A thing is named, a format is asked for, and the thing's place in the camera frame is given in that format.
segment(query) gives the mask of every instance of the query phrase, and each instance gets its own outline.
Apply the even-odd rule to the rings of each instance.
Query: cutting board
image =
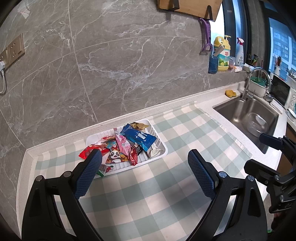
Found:
[[[158,0],[158,7],[161,9],[171,9],[174,7],[173,0]],[[177,12],[184,12],[204,19],[209,19],[207,7],[212,7],[213,21],[216,21],[222,0],[179,0],[180,9]]]

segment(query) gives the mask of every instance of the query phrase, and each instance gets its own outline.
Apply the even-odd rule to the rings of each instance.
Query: panda cartoon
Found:
[[[111,151],[109,158],[110,158],[111,163],[121,162],[121,157],[120,157],[119,151],[116,149]]]

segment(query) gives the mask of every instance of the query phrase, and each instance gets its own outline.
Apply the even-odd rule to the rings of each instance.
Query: pen holder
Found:
[[[281,68],[275,64],[274,65],[274,74],[279,76],[280,70],[281,70]]]
[[[209,70],[208,70],[209,74],[217,73],[218,63],[219,63],[218,56],[210,55]]]

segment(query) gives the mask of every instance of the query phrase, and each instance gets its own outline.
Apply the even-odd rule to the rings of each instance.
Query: blue cup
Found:
[[[218,56],[210,55],[209,74],[215,74],[218,71],[219,58]]]

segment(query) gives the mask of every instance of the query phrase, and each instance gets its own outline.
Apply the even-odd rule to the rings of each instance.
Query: purple peeler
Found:
[[[203,47],[203,51],[213,51],[213,45],[211,44],[211,25],[209,20],[200,18],[201,21],[204,23],[205,26],[205,38],[206,38],[206,44]]]

